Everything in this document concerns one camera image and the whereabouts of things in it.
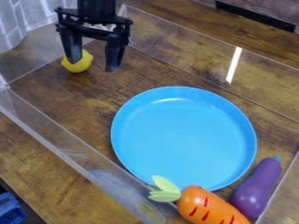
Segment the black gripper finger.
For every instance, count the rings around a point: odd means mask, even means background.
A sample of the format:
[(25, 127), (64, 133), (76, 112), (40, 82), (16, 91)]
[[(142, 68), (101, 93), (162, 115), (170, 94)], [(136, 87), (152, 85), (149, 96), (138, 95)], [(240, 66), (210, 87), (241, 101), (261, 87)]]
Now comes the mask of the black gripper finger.
[(62, 44), (62, 49), (65, 57), (70, 64), (74, 64), (81, 59), (81, 36), (72, 31), (69, 28), (60, 28), (60, 40)]
[(128, 43), (129, 43), (128, 36), (120, 36), (116, 34), (108, 35), (105, 45), (105, 59), (106, 59), (105, 70), (108, 72), (112, 72), (120, 66)]

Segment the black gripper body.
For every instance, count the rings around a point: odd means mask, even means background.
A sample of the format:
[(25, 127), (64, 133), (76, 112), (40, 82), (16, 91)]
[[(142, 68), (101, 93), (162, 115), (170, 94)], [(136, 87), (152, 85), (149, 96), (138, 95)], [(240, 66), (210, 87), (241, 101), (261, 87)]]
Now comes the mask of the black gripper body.
[(57, 32), (64, 38), (129, 38), (132, 20), (116, 14), (116, 0), (77, 0), (77, 8), (58, 6)]

